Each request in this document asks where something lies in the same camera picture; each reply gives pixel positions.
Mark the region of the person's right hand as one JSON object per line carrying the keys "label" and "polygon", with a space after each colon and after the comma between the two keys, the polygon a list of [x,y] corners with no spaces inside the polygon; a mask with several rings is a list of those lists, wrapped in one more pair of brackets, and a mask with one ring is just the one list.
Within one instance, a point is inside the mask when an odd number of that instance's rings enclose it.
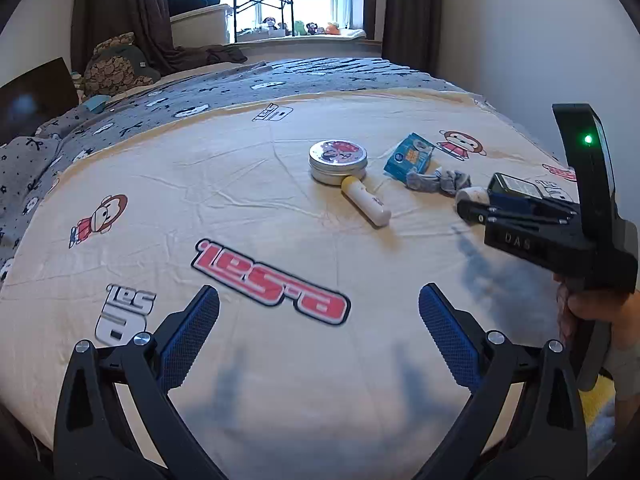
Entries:
{"label": "person's right hand", "polygon": [[569,342],[578,321],[597,321],[611,325],[612,346],[626,350],[639,342],[639,291],[633,294],[618,292],[571,292],[568,279],[554,274],[559,284],[556,305],[561,338]]}

